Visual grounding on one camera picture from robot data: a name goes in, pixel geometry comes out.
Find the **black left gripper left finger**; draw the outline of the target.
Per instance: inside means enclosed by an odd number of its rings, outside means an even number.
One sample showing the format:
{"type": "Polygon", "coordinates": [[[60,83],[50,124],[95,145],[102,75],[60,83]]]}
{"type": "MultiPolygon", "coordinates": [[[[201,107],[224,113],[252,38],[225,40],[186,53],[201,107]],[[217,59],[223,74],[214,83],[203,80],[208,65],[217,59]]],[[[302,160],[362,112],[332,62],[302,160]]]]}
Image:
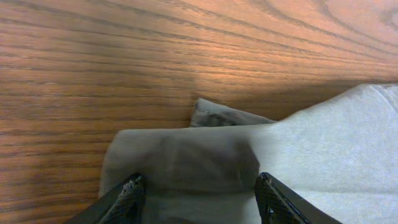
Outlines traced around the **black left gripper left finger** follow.
{"type": "Polygon", "coordinates": [[[145,202],[146,178],[135,173],[65,224],[141,224],[145,202]]]}

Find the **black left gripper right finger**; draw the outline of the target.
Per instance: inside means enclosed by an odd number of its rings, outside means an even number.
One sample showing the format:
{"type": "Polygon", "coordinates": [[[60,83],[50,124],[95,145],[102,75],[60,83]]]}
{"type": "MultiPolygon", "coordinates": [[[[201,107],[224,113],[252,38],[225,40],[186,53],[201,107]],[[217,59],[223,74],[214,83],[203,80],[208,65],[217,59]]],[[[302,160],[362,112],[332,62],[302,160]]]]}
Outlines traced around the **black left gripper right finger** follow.
{"type": "Polygon", "coordinates": [[[267,172],[259,174],[254,193],[262,224],[341,224],[267,172]]]}

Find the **grey shorts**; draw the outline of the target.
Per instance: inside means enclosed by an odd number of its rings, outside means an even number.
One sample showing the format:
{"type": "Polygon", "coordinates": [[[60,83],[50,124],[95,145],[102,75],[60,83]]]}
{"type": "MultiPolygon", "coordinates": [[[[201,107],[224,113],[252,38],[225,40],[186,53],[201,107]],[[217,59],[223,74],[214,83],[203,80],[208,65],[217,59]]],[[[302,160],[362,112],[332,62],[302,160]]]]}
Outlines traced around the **grey shorts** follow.
{"type": "Polygon", "coordinates": [[[99,192],[147,179],[144,223],[259,223],[267,172],[341,223],[397,222],[397,85],[359,85],[280,121],[216,105],[229,126],[127,129],[99,192]]]}

